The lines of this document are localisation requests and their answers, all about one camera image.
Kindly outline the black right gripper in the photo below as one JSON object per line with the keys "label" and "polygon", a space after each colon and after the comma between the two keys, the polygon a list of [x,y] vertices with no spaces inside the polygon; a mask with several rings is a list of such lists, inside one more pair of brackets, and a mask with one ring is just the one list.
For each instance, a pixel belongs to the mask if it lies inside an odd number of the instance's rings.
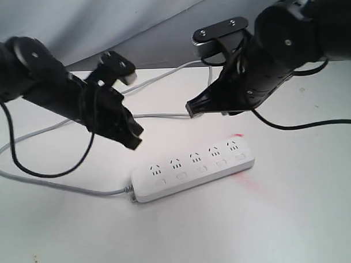
{"label": "black right gripper", "polygon": [[248,31],[219,40],[225,66],[218,79],[186,103],[190,118],[220,112],[234,116],[260,106],[289,75]]}

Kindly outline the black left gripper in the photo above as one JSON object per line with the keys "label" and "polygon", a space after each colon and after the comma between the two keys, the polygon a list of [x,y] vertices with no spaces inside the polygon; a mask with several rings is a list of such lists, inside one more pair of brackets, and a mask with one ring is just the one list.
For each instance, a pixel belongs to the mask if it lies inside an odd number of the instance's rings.
{"label": "black left gripper", "polygon": [[123,95],[113,88],[116,81],[107,69],[92,71],[81,83],[80,114],[89,131],[134,151],[144,129],[123,106]]}

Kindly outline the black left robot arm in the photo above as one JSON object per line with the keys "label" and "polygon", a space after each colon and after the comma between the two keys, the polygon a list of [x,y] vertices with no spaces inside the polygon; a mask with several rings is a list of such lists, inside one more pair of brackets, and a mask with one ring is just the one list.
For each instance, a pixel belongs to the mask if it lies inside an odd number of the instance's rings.
{"label": "black left robot arm", "polygon": [[11,37],[0,42],[3,102],[21,97],[131,150],[141,143],[143,128],[123,105],[124,96],[114,83],[130,85],[135,78],[134,64],[114,51],[103,53],[95,70],[82,80],[38,39]]}

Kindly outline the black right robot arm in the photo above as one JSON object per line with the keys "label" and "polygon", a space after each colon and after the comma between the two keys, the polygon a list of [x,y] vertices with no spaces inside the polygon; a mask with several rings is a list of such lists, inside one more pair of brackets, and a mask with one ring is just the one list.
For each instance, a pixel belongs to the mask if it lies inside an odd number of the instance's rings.
{"label": "black right robot arm", "polygon": [[193,33],[200,57],[225,61],[218,79],[186,103],[190,116],[257,108],[306,63],[351,61],[351,0],[278,0],[253,32],[247,27],[233,17]]}

